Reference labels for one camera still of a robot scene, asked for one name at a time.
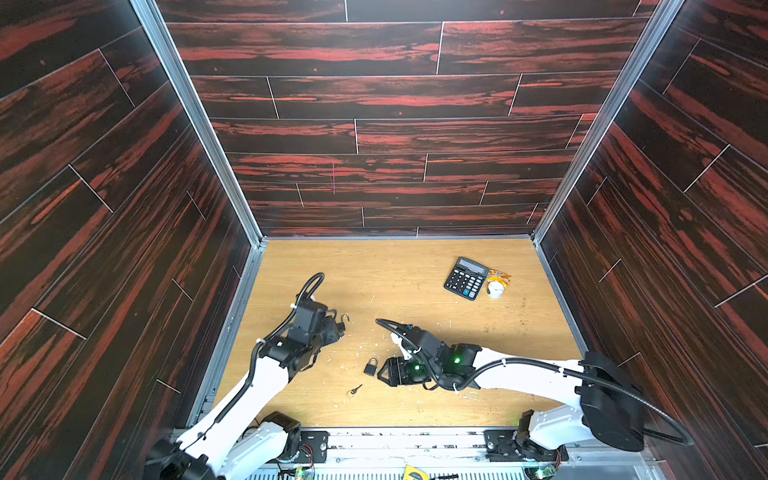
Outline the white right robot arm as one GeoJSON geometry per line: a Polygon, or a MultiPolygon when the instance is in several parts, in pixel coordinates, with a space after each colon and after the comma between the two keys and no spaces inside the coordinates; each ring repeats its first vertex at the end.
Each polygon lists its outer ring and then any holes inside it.
{"type": "Polygon", "coordinates": [[[392,384],[433,384],[437,389],[510,390],[558,402],[521,416],[515,448],[538,458],[569,443],[598,440],[623,451],[645,443],[645,403],[631,379],[605,356],[539,360],[510,356],[474,344],[448,345],[426,331],[395,333],[402,354],[392,359],[392,384]]]}

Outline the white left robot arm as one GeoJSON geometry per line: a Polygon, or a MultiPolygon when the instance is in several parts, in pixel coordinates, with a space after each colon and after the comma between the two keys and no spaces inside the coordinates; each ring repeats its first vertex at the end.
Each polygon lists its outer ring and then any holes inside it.
{"type": "Polygon", "coordinates": [[[251,434],[259,412],[294,377],[317,360],[324,346],[345,333],[337,311],[313,299],[292,305],[287,322],[257,342],[246,375],[202,420],[175,441],[159,440],[147,454],[144,479],[243,479],[298,448],[300,423],[278,412],[251,434]]]}

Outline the grey padlock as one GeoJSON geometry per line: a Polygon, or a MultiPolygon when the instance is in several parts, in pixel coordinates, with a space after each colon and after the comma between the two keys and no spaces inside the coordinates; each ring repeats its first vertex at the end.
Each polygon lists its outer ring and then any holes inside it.
{"type": "Polygon", "coordinates": [[[378,360],[376,358],[371,358],[365,365],[363,369],[363,373],[366,376],[373,377],[376,375],[378,370],[378,360]]]}

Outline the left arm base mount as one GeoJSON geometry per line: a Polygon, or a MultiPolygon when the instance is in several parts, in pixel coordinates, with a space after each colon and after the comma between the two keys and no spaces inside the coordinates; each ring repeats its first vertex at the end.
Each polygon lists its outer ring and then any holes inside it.
{"type": "Polygon", "coordinates": [[[287,440],[282,453],[272,463],[322,464],[327,459],[330,433],[324,430],[305,429],[301,423],[283,413],[273,412],[262,421],[254,420],[243,432],[242,439],[258,433],[267,422],[283,427],[287,440]]]}

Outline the dark padlock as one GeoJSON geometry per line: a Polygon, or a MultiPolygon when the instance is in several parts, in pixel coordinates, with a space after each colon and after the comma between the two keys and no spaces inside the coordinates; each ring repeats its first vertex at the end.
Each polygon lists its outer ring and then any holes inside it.
{"type": "Polygon", "coordinates": [[[336,322],[335,326],[336,326],[337,336],[339,338],[344,337],[346,333],[346,326],[349,320],[350,320],[350,317],[348,314],[342,314],[340,319],[336,322]]]}

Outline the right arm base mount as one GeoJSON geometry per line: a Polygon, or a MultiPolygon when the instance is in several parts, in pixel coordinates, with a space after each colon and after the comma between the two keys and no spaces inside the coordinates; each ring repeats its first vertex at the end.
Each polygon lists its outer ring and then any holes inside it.
{"type": "Polygon", "coordinates": [[[486,458],[490,462],[544,462],[560,465],[569,459],[566,447],[548,449],[530,438],[533,410],[525,411],[517,427],[487,429],[483,432],[486,458]]]}

